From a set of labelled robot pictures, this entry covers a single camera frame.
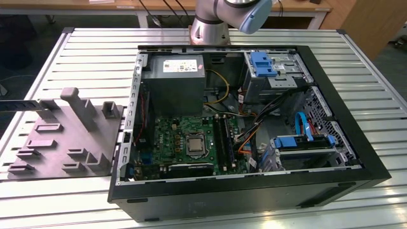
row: blue latch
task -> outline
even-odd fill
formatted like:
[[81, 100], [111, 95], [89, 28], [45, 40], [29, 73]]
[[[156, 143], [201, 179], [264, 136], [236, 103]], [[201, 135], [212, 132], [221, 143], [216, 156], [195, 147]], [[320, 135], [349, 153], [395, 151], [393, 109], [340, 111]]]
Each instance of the blue latch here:
[[273, 140], [273, 144], [276, 148], [280, 147], [296, 147], [297, 143], [295, 142], [295, 138], [293, 137], [277, 137]]
[[272, 66], [272, 60], [265, 52], [251, 52], [249, 60], [252, 62], [257, 77], [276, 77], [277, 72]]
[[328, 136], [327, 136], [327, 139], [328, 139], [328, 142], [329, 142], [331, 147], [333, 147], [333, 146], [336, 145], [335, 137], [333, 137], [332, 135], [328, 135]]

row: white label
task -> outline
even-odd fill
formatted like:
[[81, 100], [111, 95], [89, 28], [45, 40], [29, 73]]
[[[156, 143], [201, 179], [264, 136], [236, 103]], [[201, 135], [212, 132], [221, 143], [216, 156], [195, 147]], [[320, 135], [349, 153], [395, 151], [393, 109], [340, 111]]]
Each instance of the white label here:
[[273, 69], [276, 69], [276, 70], [285, 70], [283, 64], [276, 64], [276, 65], [273, 66]]
[[163, 65], [164, 73], [197, 72], [196, 60], [165, 60]]
[[133, 9], [133, 6], [116, 6], [117, 9]]
[[252, 158], [249, 158], [248, 163], [251, 164], [251, 166], [252, 166], [253, 168], [255, 168], [256, 165], [257, 165], [256, 161], [255, 161]]
[[241, 104], [243, 103], [243, 101], [244, 101], [244, 95], [239, 95], [239, 97], [237, 97], [237, 100], [239, 100], [239, 103]]

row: floor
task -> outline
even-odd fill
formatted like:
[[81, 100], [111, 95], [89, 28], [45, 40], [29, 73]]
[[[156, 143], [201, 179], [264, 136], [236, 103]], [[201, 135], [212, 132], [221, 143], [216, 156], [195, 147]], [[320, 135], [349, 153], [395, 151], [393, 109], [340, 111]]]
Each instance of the floor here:
[[[33, 61], [26, 68], [20, 70], [8, 70], [0, 65], [0, 83], [9, 90], [5, 96], [0, 96], [0, 100], [24, 99], [64, 27], [136, 28], [139, 26], [135, 16], [109, 16], [108, 20], [105, 16], [56, 16], [53, 24], [48, 24], [45, 17], [40, 15], [29, 16], [29, 19], [37, 32], [36, 39], [25, 43]], [[183, 22], [188, 24], [187, 17], [183, 18]], [[165, 26], [179, 27], [179, 21], [173, 16], [165, 19]], [[373, 64], [407, 100], [407, 80], [404, 79], [407, 77], [407, 51], [397, 50], [388, 45]], [[9, 76], [17, 75], [18, 77], [1, 81]], [[0, 137], [12, 117], [12, 113], [0, 113]]]

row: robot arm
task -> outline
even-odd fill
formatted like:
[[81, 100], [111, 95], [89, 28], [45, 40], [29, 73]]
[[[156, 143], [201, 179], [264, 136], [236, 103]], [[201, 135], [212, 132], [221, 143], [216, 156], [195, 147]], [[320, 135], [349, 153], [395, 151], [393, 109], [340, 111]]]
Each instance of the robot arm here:
[[252, 34], [261, 27], [269, 11], [271, 0], [197, 0], [191, 43], [228, 44], [228, 24]]

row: motherboard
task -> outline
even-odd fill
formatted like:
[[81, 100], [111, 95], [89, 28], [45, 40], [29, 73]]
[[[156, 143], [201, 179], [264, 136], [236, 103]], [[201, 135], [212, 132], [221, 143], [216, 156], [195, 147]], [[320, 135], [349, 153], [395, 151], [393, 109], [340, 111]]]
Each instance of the motherboard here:
[[[224, 130], [217, 128], [219, 122], [225, 122]], [[148, 180], [163, 178], [169, 169], [185, 173], [191, 165], [208, 169], [212, 176], [247, 173], [245, 158], [236, 157], [232, 145], [225, 155], [217, 153], [220, 145], [232, 141], [236, 134], [239, 127], [233, 116], [156, 118], [153, 150], [141, 153], [144, 177]]]

